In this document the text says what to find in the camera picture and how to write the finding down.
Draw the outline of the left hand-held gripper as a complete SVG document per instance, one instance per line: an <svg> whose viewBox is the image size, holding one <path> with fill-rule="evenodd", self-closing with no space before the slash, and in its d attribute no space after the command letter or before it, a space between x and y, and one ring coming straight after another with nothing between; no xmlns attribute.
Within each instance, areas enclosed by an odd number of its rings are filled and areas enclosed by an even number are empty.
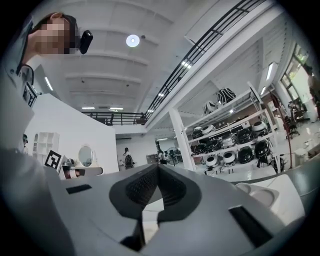
<svg viewBox="0 0 320 256"><path fill-rule="evenodd" d="M44 165L55 169L61 180L76 179L85 175L85 170L76 168L76 162L72 158L53 150L48 153Z"/></svg>

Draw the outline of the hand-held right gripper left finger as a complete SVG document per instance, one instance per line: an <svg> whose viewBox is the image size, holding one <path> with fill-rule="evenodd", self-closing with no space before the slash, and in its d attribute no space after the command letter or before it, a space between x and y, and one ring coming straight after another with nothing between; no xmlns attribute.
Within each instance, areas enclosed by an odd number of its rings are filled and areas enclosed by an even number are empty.
<svg viewBox="0 0 320 256"><path fill-rule="evenodd" d="M136 252L145 245L143 210L152 198L159 181L158 165L144 167L135 174L116 182L109 191L109 199L117 212L135 221L132 234L120 242Z"/></svg>

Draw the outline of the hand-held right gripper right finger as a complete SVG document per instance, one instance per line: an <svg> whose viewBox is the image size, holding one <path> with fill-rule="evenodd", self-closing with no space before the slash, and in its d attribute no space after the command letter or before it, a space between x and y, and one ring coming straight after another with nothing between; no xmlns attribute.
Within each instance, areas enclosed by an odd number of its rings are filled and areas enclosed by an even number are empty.
<svg viewBox="0 0 320 256"><path fill-rule="evenodd" d="M160 165L157 172L157 186L164 206L164 210L157 216L157 222L184 220L201 202L200 187L193 180L165 165Z"/></svg>

